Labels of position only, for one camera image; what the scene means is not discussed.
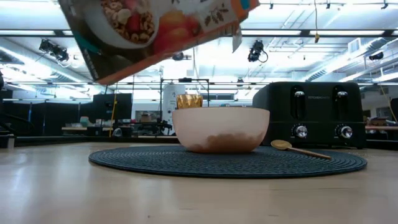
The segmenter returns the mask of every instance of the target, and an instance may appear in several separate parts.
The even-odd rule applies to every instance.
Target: fruit image on box
[[[59,0],[93,80],[113,84],[221,36],[258,0]]]

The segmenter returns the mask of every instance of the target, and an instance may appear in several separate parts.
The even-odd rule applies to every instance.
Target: cereal bowl image on box
[[[84,18],[104,43],[122,49],[150,45],[159,29],[159,15],[150,0],[86,0]]]

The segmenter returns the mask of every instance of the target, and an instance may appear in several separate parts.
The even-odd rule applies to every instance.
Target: wooden spoon
[[[276,149],[279,149],[279,150],[291,150],[291,151],[300,152],[302,154],[306,154],[309,156],[315,156],[315,157],[319,157],[319,158],[323,158],[323,159],[331,159],[330,156],[326,156],[323,154],[319,154],[316,152],[311,152],[311,151],[307,151],[307,150],[303,150],[303,149],[293,148],[291,143],[289,143],[287,141],[283,141],[283,140],[273,140],[271,142],[271,146]]]

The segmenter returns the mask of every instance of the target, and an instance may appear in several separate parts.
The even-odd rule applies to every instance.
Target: ceiling
[[[263,4],[253,10],[249,17],[242,22],[243,29],[314,29],[315,22],[319,29],[397,29],[398,28],[398,0],[339,0],[327,1],[331,3],[327,9],[326,0],[317,0],[317,19],[313,0],[261,1]],[[69,30],[68,23],[57,5],[57,1],[0,0],[0,30],[8,29],[62,29]],[[91,75],[81,57],[74,38],[51,37],[52,42],[66,47],[71,60],[67,63],[58,63],[49,55],[42,55],[39,45],[40,37],[1,37],[0,50],[15,57],[30,60],[31,65],[21,70],[26,71],[24,78],[9,76],[9,82],[44,80],[35,75],[37,70],[50,70],[49,75],[54,80],[66,78],[64,82],[89,82]],[[211,42],[199,45],[194,49],[184,51],[192,55],[193,60],[176,62],[168,59],[135,75],[135,82],[159,82],[163,78],[209,78],[211,82],[236,82],[243,78],[245,82],[277,82],[277,81],[330,81],[338,82],[343,78],[347,81],[376,82],[379,77],[388,73],[395,73],[398,56],[398,43],[393,38],[361,39],[364,49],[362,52],[349,52],[348,44],[355,37],[322,37],[319,43],[314,43],[313,37],[243,37],[243,42],[235,53],[232,53],[232,38],[222,37]],[[268,61],[248,62],[249,49],[256,40],[262,40]],[[382,60],[370,61],[369,54],[378,50],[384,52]],[[132,82],[132,77],[121,82]],[[104,90],[104,86],[97,86],[97,93]],[[130,85],[119,85],[119,90],[130,90]],[[153,85],[138,85],[137,90],[153,91],[157,94],[158,83]],[[236,85],[212,86],[213,89],[237,89]],[[245,94],[253,94],[253,90],[239,90]]]

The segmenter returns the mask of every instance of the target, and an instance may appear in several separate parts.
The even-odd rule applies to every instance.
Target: cereal
[[[137,0],[132,7],[125,0],[101,0],[109,23],[123,38],[135,44],[148,43],[154,35],[154,17],[149,0]]]

